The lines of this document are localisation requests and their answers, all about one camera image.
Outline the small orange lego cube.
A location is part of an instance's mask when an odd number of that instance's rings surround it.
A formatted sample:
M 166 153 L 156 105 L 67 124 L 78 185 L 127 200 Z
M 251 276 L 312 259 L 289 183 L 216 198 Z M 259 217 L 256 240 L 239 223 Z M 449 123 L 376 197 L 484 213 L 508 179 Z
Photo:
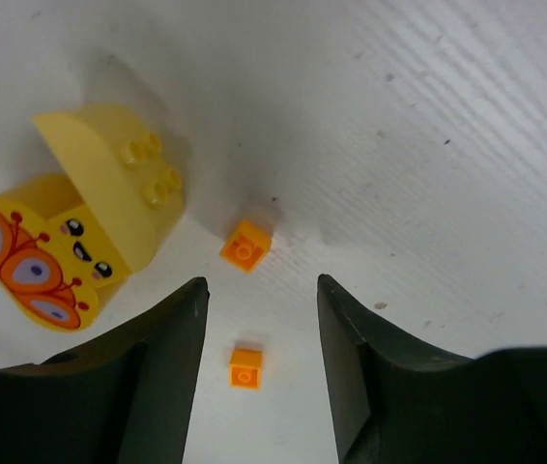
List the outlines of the small orange lego cube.
M 248 219 L 242 219 L 220 251 L 220 256 L 250 274 L 269 253 L 272 237 Z
M 259 390 L 263 371 L 261 351 L 236 348 L 229 363 L 229 384 L 234 388 Z

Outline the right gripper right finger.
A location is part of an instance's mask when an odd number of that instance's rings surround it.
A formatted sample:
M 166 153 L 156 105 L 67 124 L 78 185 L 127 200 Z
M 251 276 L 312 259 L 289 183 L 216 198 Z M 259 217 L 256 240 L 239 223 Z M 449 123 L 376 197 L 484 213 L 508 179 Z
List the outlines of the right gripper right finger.
M 547 463 L 547 347 L 466 358 L 370 311 L 329 275 L 317 309 L 342 463 Z

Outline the yellow round lego with sticker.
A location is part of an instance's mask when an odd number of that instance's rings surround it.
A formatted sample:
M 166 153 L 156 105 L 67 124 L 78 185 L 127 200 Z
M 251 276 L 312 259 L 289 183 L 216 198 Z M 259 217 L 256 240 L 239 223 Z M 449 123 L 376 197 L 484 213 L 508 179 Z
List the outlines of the yellow round lego with sticker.
M 131 108 L 90 103 L 34 124 L 61 171 L 0 193 L 0 285 L 36 323 L 89 327 L 184 210 L 183 180 Z

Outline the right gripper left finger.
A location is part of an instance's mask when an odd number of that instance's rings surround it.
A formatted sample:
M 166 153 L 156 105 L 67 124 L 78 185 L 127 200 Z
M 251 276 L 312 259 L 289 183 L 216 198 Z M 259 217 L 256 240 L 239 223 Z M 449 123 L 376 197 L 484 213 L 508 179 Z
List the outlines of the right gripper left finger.
M 39 364 L 0 369 L 0 463 L 179 463 L 207 281 Z

